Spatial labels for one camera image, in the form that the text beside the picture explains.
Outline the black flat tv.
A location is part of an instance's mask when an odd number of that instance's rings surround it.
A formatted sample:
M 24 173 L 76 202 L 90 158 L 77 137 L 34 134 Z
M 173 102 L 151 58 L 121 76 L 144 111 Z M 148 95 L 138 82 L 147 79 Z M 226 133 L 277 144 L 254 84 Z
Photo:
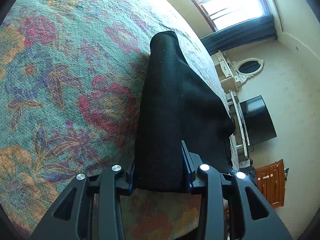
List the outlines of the black flat tv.
M 244 117 L 248 142 L 256 145 L 276 138 L 276 130 L 262 96 L 256 96 L 240 103 Z

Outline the black pants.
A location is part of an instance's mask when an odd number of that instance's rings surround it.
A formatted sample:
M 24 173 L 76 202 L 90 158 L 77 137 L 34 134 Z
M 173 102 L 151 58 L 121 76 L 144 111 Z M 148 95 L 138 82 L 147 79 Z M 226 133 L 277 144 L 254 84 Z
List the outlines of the black pants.
M 185 193 L 182 146 L 221 173 L 232 170 L 234 119 L 189 67 L 177 35 L 157 33 L 140 102 L 135 141 L 136 188 Z

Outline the floral bedspread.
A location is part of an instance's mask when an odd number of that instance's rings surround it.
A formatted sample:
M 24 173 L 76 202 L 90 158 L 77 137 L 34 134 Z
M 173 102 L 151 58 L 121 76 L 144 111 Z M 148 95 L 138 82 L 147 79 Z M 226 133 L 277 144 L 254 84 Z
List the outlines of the floral bedspread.
M 16 0 L 1 24 L 1 206 L 28 239 L 78 173 L 134 149 L 152 37 L 178 36 L 221 99 L 213 61 L 167 0 Z

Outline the dark blue curtain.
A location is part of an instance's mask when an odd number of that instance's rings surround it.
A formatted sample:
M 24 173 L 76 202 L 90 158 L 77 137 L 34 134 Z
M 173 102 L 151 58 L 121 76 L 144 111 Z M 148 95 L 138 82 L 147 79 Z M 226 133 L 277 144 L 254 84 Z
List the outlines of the dark blue curtain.
M 277 38 L 272 14 L 240 22 L 201 38 L 201 42 L 210 55 L 219 50 L 225 51 L 239 46 Z

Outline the white oval mirror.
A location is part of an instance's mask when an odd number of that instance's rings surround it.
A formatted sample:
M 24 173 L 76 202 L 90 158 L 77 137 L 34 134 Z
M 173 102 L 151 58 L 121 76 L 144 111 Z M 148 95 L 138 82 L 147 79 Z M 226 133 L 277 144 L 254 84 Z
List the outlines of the white oval mirror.
M 233 61 L 232 66 L 240 83 L 243 85 L 248 79 L 253 78 L 263 70 L 264 60 L 247 58 L 242 61 Z

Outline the white dressing table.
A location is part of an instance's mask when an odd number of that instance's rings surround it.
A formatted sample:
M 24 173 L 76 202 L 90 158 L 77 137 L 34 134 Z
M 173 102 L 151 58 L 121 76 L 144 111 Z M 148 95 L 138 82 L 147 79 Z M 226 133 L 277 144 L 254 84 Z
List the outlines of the white dressing table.
M 233 69 L 231 61 L 225 56 L 223 51 L 218 51 L 211 56 L 219 81 L 225 93 L 230 90 L 238 92 L 242 84 L 235 70 Z

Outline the brown wooden cabinet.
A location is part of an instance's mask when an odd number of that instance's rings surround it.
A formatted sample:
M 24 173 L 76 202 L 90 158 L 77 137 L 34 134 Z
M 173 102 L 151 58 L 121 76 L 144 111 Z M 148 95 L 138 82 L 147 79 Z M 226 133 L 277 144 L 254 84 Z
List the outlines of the brown wooden cabinet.
M 280 159 L 256 169 L 257 186 L 270 205 L 276 209 L 284 206 L 285 169 L 284 160 Z

